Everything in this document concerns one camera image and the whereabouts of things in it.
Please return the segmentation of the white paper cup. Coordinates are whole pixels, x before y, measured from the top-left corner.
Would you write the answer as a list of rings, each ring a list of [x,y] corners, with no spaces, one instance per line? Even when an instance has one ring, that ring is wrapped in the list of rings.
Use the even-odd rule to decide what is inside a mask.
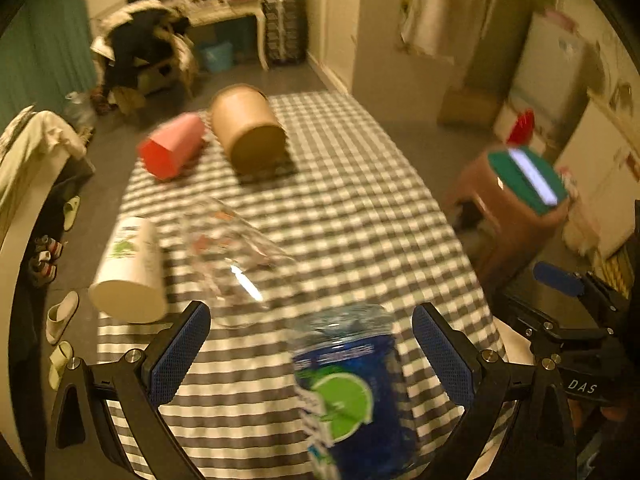
[[[116,223],[89,297],[99,311],[123,323],[154,323],[168,313],[163,256],[151,220],[126,217]]]

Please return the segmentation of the clear glass cup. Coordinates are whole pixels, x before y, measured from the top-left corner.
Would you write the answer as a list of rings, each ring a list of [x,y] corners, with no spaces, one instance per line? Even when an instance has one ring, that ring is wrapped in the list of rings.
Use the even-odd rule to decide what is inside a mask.
[[[179,216],[184,251],[213,321],[244,328],[276,305],[297,262],[216,198],[192,198]]]

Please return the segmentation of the red faceted cup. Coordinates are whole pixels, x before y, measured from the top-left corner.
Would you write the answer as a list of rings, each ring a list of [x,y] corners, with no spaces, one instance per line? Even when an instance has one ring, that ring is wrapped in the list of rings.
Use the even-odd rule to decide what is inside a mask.
[[[198,113],[164,122],[137,146],[145,170],[157,180],[178,177],[203,145],[205,125]]]

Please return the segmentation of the brown paper cup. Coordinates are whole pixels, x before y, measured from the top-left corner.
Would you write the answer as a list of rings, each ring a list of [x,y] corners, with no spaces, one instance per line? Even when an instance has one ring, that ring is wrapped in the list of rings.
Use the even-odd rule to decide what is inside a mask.
[[[286,152],[286,133],[267,97],[248,84],[235,84],[214,96],[210,128],[232,168],[256,174],[273,167]]]

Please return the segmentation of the white slipper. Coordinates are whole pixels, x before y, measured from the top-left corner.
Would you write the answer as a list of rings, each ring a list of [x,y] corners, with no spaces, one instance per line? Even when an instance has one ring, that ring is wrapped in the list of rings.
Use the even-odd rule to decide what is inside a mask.
[[[46,338],[49,344],[54,346],[60,341],[78,306],[78,292],[71,290],[58,304],[50,307],[46,319]]]

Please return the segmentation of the sneakers under bed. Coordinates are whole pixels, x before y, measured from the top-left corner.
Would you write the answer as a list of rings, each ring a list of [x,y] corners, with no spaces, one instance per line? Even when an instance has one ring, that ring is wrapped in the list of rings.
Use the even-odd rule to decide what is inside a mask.
[[[27,263],[27,273],[32,284],[41,288],[52,283],[58,273],[56,260],[62,256],[64,245],[43,235],[34,238],[35,252]]]

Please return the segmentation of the white refrigerator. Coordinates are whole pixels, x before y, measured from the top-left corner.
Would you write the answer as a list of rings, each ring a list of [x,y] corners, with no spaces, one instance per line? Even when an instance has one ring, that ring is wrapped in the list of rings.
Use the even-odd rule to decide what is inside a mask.
[[[587,99],[585,40],[538,13],[532,16],[509,90],[514,110],[532,110],[547,138],[568,138]]]

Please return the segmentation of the checkered tablecloth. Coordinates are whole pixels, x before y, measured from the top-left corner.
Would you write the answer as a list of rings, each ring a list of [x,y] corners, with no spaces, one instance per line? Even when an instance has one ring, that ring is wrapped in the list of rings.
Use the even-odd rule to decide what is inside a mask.
[[[236,174],[219,142],[178,179],[142,162],[132,170],[118,221],[151,220],[163,256],[168,313],[129,324],[102,313],[101,361],[145,344],[192,299],[203,299],[184,251],[179,216],[192,198],[216,198],[297,262],[274,308],[244,328],[213,321],[208,339],[163,418],[209,479],[307,479],[311,466],[288,344],[303,314],[366,302],[394,320],[421,460],[430,460],[462,411],[439,385],[411,331],[424,301],[477,347],[501,350],[484,292],[444,213],[413,166],[351,96],[306,92],[270,105],[288,137],[273,174]]]

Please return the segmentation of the bed with blankets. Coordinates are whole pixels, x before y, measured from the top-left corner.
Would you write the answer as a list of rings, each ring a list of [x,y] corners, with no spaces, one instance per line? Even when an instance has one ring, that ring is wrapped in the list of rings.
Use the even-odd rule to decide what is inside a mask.
[[[88,142],[60,115],[42,110],[18,114],[2,134],[11,140],[1,150],[1,276],[20,273],[20,265],[40,211],[67,162],[88,174],[96,168]]]

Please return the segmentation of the hanging white towel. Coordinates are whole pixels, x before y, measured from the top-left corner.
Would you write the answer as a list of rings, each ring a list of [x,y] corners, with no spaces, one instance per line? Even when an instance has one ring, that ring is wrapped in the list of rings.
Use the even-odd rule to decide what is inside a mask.
[[[408,0],[400,25],[404,48],[465,66],[486,35],[497,0]]]

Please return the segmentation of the water jug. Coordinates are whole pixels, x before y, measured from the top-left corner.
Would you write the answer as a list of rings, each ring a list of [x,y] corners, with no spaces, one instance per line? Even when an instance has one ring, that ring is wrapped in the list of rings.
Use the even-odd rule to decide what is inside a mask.
[[[96,111],[88,93],[68,92],[65,96],[65,116],[76,130],[93,129],[96,125]]]

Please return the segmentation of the dark suitcase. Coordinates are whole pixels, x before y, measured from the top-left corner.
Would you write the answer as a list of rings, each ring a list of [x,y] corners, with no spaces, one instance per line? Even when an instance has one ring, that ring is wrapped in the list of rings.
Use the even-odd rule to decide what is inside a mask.
[[[265,47],[270,64],[303,62],[307,50],[304,0],[262,0],[265,14]]]

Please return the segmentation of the green curtain left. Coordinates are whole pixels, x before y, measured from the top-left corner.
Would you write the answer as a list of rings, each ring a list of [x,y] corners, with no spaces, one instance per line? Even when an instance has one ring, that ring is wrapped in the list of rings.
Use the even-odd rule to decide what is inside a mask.
[[[96,86],[86,0],[26,0],[1,35],[1,125],[24,107],[64,112]]]

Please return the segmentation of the blue laundry basket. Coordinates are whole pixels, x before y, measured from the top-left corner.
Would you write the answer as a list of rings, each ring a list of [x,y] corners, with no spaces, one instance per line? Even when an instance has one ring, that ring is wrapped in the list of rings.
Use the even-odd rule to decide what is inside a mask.
[[[233,67],[233,46],[230,41],[202,47],[200,52],[209,73],[221,73]]]

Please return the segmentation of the white desk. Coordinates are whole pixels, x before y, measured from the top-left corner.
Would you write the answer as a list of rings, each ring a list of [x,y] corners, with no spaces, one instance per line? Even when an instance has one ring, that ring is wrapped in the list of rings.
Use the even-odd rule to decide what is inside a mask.
[[[262,0],[165,0],[164,3],[185,15],[192,26],[206,26],[254,16],[259,63],[268,72],[266,17],[262,10]]]

